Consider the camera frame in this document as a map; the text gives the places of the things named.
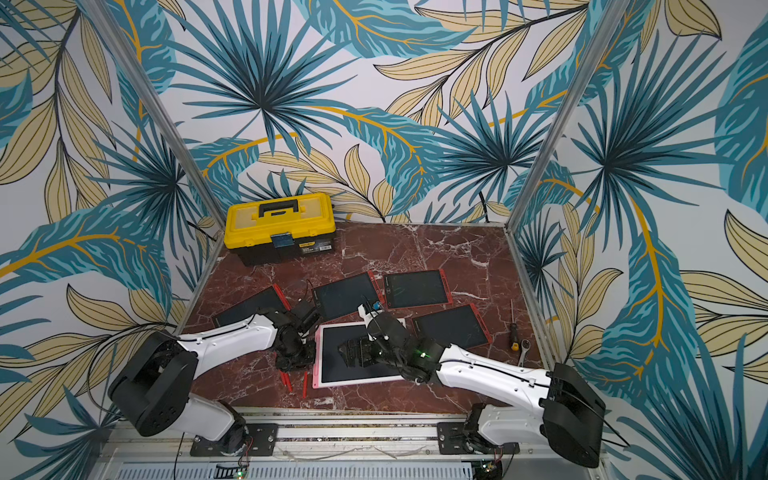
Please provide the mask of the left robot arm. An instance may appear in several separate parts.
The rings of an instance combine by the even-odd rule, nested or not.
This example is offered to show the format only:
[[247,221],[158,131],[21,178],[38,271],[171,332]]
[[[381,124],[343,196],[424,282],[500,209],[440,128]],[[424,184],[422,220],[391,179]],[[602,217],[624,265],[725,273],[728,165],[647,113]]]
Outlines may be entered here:
[[239,321],[193,334],[147,337],[108,389],[108,397],[143,437],[173,430],[211,444],[224,456],[244,456],[254,435],[224,402],[191,392],[204,373],[258,351],[276,354],[279,372],[308,370],[315,359],[310,331],[324,320],[304,301],[282,311],[258,308]]

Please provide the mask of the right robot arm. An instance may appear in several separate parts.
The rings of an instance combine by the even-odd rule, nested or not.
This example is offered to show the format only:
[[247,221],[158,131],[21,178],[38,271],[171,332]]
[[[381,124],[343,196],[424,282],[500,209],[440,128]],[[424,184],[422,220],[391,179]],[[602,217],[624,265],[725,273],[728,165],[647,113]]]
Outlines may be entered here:
[[385,310],[358,312],[365,334],[338,348],[347,366],[383,364],[417,384],[437,383],[492,399],[492,404],[473,409],[464,423],[469,448],[493,451],[511,443],[545,442],[573,464],[599,465],[606,406],[573,367],[510,365],[416,336]]

